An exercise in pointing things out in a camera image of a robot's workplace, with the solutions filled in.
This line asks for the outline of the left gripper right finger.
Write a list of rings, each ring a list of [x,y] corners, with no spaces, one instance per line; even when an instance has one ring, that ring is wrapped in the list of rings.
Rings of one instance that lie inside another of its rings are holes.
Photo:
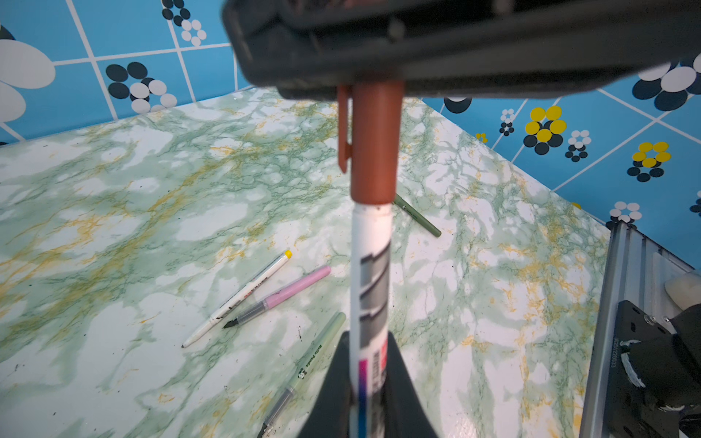
[[[383,403],[386,437],[437,437],[414,389],[394,334],[391,332],[388,333]]]

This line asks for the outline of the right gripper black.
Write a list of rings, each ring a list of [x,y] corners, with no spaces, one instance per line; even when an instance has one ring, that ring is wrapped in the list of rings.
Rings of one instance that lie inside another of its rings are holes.
[[[290,100],[393,80],[541,99],[700,50],[697,1],[227,1],[222,21],[246,79]]]

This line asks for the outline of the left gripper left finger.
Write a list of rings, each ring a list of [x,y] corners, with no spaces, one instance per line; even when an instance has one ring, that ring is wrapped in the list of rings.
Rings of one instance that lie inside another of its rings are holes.
[[[352,407],[349,332],[341,334],[319,396],[298,438],[346,438]]]

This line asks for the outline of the pink pen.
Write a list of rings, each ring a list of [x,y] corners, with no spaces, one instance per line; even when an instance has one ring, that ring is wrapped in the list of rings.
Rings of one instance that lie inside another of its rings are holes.
[[[262,315],[263,313],[266,313],[269,310],[272,310],[272,308],[275,308],[276,306],[285,302],[291,297],[298,295],[305,289],[315,285],[316,283],[321,281],[321,279],[328,277],[330,273],[332,273],[332,268],[330,266],[321,266],[320,268],[314,270],[305,277],[300,278],[297,281],[290,283],[288,286],[281,288],[279,291],[265,297],[262,301],[255,304],[255,306],[252,306],[247,310],[243,311],[236,318],[228,321],[224,325],[224,329],[230,329],[248,323],[248,321],[251,321],[251,319],[257,318],[258,316]]]

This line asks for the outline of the dark green pen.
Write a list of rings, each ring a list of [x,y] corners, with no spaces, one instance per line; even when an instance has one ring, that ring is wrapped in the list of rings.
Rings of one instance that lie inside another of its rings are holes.
[[[434,237],[441,237],[442,232],[434,225],[432,224],[426,217],[424,217],[420,212],[418,212],[414,207],[412,207],[410,204],[408,204],[401,195],[396,195],[394,197],[394,204],[397,205],[400,209],[405,211],[407,215],[410,215],[414,221],[418,222],[420,226],[423,226],[426,231],[428,231],[431,235]]]

